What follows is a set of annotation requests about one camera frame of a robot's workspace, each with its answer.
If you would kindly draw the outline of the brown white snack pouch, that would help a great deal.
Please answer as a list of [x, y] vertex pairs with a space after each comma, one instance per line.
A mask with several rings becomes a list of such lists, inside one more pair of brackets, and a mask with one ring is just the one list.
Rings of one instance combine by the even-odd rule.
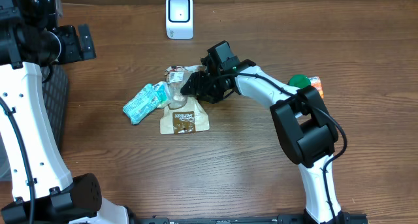
[[208, 114], [195, 97], [180, 93], [189, 77], [197, 71], [203, 71], [202, 65], [171, 66], [165, 71], [166, 83], [170, 92], [170, 103], [163, 109], [160, 119], [162, 135], [177, 135], [208, 131], [210, 129]]

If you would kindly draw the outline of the teal white tissue pack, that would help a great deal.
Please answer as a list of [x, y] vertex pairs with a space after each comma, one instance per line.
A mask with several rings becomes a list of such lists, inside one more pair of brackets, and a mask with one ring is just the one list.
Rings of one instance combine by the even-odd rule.
[[172, 102], [172, 96], [166, 82], [158, 82], [157, 84], [153, 85], [153, 89], [160, 100], [160, 103], [157, 105], [158, 108], [164, 108]]

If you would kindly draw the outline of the light green wet wipes pack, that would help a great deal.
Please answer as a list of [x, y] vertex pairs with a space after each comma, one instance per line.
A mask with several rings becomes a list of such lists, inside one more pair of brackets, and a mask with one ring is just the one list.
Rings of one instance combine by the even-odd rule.
[[161, 103], [161, 98], [151, 84], [146, 84], [123, 108], [133, 125], [139, 124]]

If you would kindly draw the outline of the green lid seasoning jar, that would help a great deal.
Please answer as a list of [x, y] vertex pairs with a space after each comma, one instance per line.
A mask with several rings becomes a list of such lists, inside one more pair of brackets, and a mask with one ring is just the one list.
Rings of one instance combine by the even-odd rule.
[[306, 75], [296, 74], [289, 79], [288, 85], [299, 89], [303, 89], [307, 86], [310, 86], [311, 81]]

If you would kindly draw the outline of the orange tissue pack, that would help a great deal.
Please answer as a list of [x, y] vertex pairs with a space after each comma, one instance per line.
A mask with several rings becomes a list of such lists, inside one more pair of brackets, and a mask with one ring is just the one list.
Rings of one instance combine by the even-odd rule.
[[323, 99], [324, 93], [321, 79], [318, 76], [309, 77], [308, 79], [310, 80], [310, 84], [319, 92], [321, 98]]

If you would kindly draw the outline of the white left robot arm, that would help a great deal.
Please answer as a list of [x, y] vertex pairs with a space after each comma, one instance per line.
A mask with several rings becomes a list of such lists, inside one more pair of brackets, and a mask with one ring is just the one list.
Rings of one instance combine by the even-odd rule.
[[14, 200], [5, 223], [134, 223], [101, 194], [95, 175], [72, 176], [54, 138], [42, 68], [94, 59], [89, 27], [60, 26], [59, 0], [1, 0], [1, 138]]

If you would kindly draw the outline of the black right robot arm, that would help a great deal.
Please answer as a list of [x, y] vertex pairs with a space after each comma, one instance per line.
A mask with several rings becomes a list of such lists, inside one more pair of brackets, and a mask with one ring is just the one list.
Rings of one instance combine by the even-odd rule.
[[236, 92], [269, 109], [280, 146], [302, 176], [305, 220], [339, 223], [342, 209], [336, 198], [332, 163], [339, 156], [334, 145], [344, 132], [330, 116], [318, 90], [311, 84], [300, 88], [281, 83], [255, 62], [239, 60], [226, 41], [208, 49], [201, 63], [205, 70], [191, 74], [181, 94], [218, 103]]

